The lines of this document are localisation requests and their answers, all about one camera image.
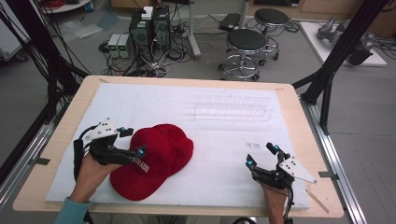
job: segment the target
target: wheel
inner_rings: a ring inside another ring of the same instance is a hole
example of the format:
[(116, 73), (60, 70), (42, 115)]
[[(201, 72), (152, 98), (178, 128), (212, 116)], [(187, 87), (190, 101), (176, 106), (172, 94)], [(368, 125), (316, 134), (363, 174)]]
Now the wheel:
[(259, 74), (254, 75), (253, 77), (251, 77), (251, 79), (252, 79), (253, 81), (257, 81), (257, 80), (259, 80), (259, 78), (260, 78), (260, 75), (259, 75)]
[(20, 62), (27, 62), (27, 56), (23, 51), (18, 51), (18, 53), (15, 54), (15, 58), (20, 61)]
[(279, 58), (279, 54), (276, 53), (276, 54), (274, 55), (273, 59), (274, 59), (275, 61), (277, 61), (278, 58)]
[(259, 60), (259, 66), (265, 65), (266, 62), (267, 62), (267, 61), (266, 61), (265, 59)]

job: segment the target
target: computer tower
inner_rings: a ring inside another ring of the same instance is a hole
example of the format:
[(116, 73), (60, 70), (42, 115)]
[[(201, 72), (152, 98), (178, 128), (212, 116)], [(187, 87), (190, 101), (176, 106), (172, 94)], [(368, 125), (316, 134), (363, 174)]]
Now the computer tower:
[(151, 50), (155, 50), (156, 43), (153, 42), (152, 21), (142, 20), (142, 12), (136, 11), (131, 18), (129, 34), (135, 55), (141, 52), (146, 60), (153, 60), (154, 52)]
[(154, 8), (152, 16), (154, 36), (157, 40), (157, 49), (168, 50), (171, 48), (171, 22), (169, 6)]

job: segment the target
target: electronic equipment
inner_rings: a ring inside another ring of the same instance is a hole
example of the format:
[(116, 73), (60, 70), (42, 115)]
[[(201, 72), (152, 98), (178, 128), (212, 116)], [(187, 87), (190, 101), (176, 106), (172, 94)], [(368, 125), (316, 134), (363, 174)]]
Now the electronic equipment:
[(121, 35), (112, 35), (110, 40), (108, 41), (107, 47), (108, 50), (110, 51), (111, 57), (113, 58), (119, 58), (119, 50), (117, 48), (117, 44), (119, 43)]
[(129, 34), (134, 47), (135, 54), (140, 54), (146, 61), (152, 61), (151, 49), (155, 50), (153, 43), (152, 21), (142, 20), (142, 12), (136, 11), (131, 18), (129, 25)]
[(225, 31), (232, 31), (234, 27), (238, 26), (238, 22), (241, 15), (238, 13), (228, 14), (224, 20), (220, 23), (219, 29)]
[(157, 7), (152, 17), (154, 35), (157, 40), (157, 49), (171, 48), (171, 22), (169, 6)]
[(120, 58), (129, 58), (132, 56), (132, 41), (129, 35), (121, 35), (117, 43)]
[(143, 7), (144, 12), (142, 13), (142, 20), (151, 21), (153, 7)]

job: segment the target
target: white plastic object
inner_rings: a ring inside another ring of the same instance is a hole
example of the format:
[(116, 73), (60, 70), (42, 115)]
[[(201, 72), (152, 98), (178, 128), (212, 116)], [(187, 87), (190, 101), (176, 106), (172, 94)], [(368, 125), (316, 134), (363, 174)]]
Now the white plastic object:
[(86, 140), (93, 140), (103, 137), (108, 137), (117, 134), (117, 128), (114, 126), (110, 118), (105, 119), (103, 122), (93, 129), (89, 134), (86, 135)]
[(142, 13), (142, 20), (143, 21), (151, 21), (153, 7), (143, 7), (146, 13)]
[(316, 184), (318, 181), (300, 164), (295, 157), (290, 157), (289, 159), (281, 162), (279, 167), (284, 170), (289, 175), (302, 179), (304, 181)]

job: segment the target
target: cap brim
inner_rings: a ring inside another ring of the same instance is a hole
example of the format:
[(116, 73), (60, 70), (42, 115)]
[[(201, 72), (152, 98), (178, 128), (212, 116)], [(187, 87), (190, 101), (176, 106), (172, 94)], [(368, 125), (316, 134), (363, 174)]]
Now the cap brim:
[(131, 201), (141, 201), (154, 193), (170, 174), (164, 170), (162, 177), (149, 177), (134, 171), (136, 164), (121, 166), (110, 174), (110, 183), (116, 192)]

